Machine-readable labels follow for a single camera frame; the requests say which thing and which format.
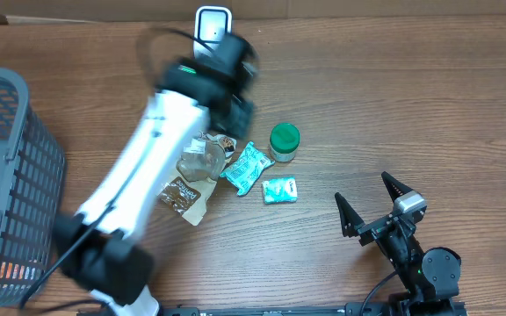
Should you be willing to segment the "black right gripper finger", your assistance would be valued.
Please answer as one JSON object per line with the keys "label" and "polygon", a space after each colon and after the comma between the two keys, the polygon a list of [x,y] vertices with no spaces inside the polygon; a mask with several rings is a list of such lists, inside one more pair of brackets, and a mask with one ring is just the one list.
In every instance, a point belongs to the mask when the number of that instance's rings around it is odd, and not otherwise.
{"label": "black right gripper finger", "polygon": [[410,193],[413,189],[398,181],[386,171],[381,173],[381,178],[385,184],[388,194],[394,202],[397,198]]}
{"label": "black right gripper finger", "polygon": [[339,192],[335,194],[335,200],[340,215],[343,236],[359,236],[358,230],[365,225],[365,222]]}

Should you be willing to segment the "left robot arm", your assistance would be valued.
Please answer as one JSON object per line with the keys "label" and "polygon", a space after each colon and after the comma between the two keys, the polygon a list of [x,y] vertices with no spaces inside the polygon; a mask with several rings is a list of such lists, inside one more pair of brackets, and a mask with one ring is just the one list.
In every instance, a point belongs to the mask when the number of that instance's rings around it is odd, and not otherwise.
{"label": "left robot arm", "polygon": [[170,64],[105,180],[75,214],[57,214],[55,266],[109,314],[159,314],[148,288],[154,258],[138,241],[193,137],[209,129],[234,138],[247,134],[254,105],[242,93],[255,77],[256,60],[247,40],[226,33],[207,54]]}

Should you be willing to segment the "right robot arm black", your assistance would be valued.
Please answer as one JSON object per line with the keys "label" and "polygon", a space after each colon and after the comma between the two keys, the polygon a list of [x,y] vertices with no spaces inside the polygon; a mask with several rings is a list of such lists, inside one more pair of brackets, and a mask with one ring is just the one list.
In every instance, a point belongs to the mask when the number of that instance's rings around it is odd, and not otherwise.
{"label": "right robot arm black", "polygon": [[347,315],[466,315],[459,295],[461,257],[444,247],[424,251],[415,237],[427,201],[386,171],[381,173],[393,208],[365,223],[340,193],[335,194],[342,234],[358,237],[361,246],[374,243],[394,271],[375,285],[361,303],[348,303]]}

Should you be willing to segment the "brown white snack pouch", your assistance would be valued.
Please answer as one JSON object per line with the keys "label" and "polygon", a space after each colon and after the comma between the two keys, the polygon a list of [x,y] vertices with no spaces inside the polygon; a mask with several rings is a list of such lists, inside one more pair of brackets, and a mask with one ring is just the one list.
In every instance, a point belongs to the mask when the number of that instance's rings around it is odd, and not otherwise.
{"label": "brown white snack pouch", "polygon": [[206,214],[207,200],[236,145],[236,139],[225,134],[199,133],[184,148],[159,193],[159,200],[197,226]]}

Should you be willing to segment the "teal snack packet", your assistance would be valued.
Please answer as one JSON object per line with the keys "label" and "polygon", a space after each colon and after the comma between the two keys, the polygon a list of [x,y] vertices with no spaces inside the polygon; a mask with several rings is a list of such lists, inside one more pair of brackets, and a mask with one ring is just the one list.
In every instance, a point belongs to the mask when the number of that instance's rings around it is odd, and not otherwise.
{"label": "teal snack packet", "polygon": [[255,147],[250,141],[237,160],[225,168],[220,177],[226,178],[237,189],[236,195],[243,197],[249,193],[262,173],[275,161]]}

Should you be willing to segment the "green lid jar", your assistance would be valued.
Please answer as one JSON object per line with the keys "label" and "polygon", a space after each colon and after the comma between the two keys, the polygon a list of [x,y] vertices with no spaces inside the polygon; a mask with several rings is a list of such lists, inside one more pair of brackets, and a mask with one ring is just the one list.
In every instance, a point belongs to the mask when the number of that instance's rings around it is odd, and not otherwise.
{"label": "green lid jar", "polygon": [[300,131],[291,123],[279,123],[273,127],[270,135],[270,151],[277,162],[289,162],[295,156],[300,145]]}

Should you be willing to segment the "teal white small packet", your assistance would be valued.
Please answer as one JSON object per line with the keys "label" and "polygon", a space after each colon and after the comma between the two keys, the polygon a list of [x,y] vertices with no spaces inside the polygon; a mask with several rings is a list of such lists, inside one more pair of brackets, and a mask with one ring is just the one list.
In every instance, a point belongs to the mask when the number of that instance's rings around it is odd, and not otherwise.
{"label": "teal white small packet", "polygon": [[275,178],[262,182],[263,198],[266,204],[293,203],[298,199],[294,177]]}

